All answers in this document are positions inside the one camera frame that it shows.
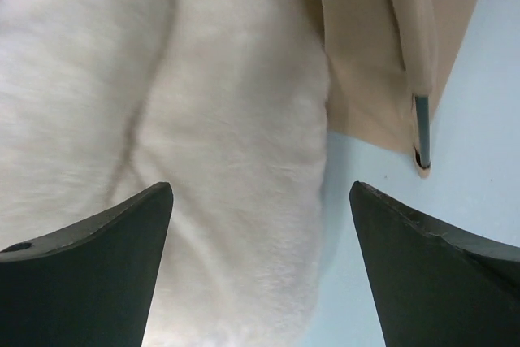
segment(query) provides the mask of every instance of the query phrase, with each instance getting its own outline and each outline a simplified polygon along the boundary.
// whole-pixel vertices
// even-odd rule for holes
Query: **beige fabric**
[[[435,113],[476,0],[322,3],[334,76],[330,129],[412,152],[413,94],[429,95]]]

